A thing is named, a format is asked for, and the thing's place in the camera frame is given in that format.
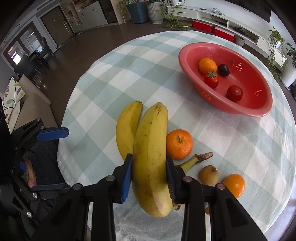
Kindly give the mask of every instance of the blue flower pot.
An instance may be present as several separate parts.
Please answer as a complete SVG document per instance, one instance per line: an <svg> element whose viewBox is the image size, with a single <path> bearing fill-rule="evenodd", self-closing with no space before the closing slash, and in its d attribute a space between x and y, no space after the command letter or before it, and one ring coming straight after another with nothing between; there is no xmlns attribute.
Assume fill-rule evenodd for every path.
<svg viewBox="0 0 296 241"><path fill-rule="evenodd" d="M136 2L128 4L128 12L131 15L133 23L145 23L148 22L148 10L146 2Z"/></svg>

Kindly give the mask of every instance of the red tomato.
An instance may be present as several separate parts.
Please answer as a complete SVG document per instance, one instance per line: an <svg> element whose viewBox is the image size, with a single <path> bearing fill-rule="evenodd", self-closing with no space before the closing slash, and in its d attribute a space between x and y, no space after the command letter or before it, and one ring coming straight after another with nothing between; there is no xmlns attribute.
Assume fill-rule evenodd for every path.
<svg viewBox="0 0 296 241"><path fill-rule="evenodd" d="M236 85L232 85L228 88L227 95L232 101L239 101L242 99L242 89Z"/></svg>
<svg viewBox="0 0 296 241"><path fill-rule="evenodd" d="M204 75L204 82L212 89L215 89L219 84L218 75L216 75L214 71L208 72L208 74Z"/></svg>

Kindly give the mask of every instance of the plastic bowl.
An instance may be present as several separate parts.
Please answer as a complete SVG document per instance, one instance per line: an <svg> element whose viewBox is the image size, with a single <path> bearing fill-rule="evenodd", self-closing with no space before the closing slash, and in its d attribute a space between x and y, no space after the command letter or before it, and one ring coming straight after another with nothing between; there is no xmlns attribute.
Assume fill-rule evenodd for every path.
<svg viewBox="0 0 296 241"><path fill-rule="evenodd" d="M198 63L202 58L211 58L218 65L227 64L230 75L219 75L219 85L212 89L204 83L204 74L199 70ZM193 82L197 91L212 106L231 113L252 117L262 117L272 107L272 95L268 83L260 71L245 57L221 45L212 43L193 43L183 47L179 53L179 63ZM227 89L237 85L243 89L243 97L233 102L227 97Z"/></svg>

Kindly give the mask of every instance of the metal screw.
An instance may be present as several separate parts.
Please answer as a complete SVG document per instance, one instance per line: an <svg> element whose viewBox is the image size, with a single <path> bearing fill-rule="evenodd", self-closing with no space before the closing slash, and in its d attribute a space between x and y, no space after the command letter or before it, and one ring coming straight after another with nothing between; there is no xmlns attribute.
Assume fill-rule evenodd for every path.
<svg viewBox="0 0 296 241"><path fill-rule="evenodd" d="M225 189L225 185L223 183L218 183L217 184L217 188L220 190L224 190Z"/></svg>
<svg viewBox="0 0 296 241"><path fill-rule="evenodd" d="M74 184L73 189L77 191L81 188L81 186L82 186L81 184L76 183L76 184Z"/></svg>
<svg viewBox="0 0 296 241"><path fill-rule="evenodd" d="M185 177L183 177L183 180L185 181L185 182L191 182L192 181L192 177L190 177L190 176L185 176Z"/></svg>
<svg viewBox="0 0 296 241"><path fill-rule="evenodd" d="M114 181L115 177L113 175L106 176L108 182Z"/></svg>

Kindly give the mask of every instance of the potted plant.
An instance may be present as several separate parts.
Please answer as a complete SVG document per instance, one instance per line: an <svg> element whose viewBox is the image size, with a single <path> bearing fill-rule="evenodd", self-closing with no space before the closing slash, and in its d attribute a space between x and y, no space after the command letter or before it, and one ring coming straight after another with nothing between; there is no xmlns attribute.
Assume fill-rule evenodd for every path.
<svg viewBox="0 0 296 241"><path fill-rule="evenodd" d="M281 76L284 86L288 89L296 79L296 50L292 44L287 43L290 49L287 49L287 55L292 58L292 61L287 61L287 68Z"/></svg>
<svg viewBox="0 0 296 241"><path fill-rule="evenodd" d="M147 3L147 9L152 24L163 23L163 16L161 15L163 6L161 0L149 0Z"/></svg>
<svg viewBox="0 0 296 241"><path fill-rule="evenodd" d="M121 0L118 6L123 9L124 6L128 9L128 12L132 18L133 23L145 23L148 22L148 10L146 2L140 2L140 0Z"/></svg>
<svg viewBox="0 0 296 241"><path fill-rule="evenodd" d="M271 35L268 36L268 46L270 50L270 55L267 58L266 66L269 71L272 73L274 79L276 81L281 80L281 72L283 72L286 68L286 65L278 71L275 67L275 56L276 56L276 49L280 48L280 52L285 54L283 43L285 39L280 35L280 33L274 28L271 31Z"/></svg>
<svg viewBox="0 0 296 241"><path fill-rule="evenodd" d="M163 7L163 12L161 15L163 16L164 19L168 21L167 25L164 26L164 28L169 28L169 29L178 29L178 30L189 30L190 26L185 26L182 23L180 23L179 18L178 18L178 13L176 12L177 8L183 8L181 4L185 5L185 0L161 0L162 4L161 6Z"/></svg>

